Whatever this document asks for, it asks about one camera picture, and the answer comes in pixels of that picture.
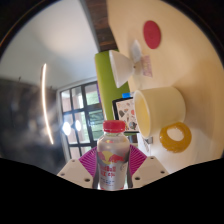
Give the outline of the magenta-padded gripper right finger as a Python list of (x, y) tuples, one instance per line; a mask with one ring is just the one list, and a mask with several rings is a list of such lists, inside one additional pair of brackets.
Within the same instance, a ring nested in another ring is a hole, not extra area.
[(155, 156), (146, 156), (133, 145), (130, 146), (128, 163), (128, 187), (140, 188), (168, 175), (167, 170)]

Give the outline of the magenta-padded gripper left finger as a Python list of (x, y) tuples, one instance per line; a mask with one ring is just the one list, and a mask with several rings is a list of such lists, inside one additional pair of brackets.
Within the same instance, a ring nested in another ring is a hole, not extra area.
[(58, 176), (84, 188), (96, 188), (97, 148), (92, 148), (79, 159), (69, 160)]

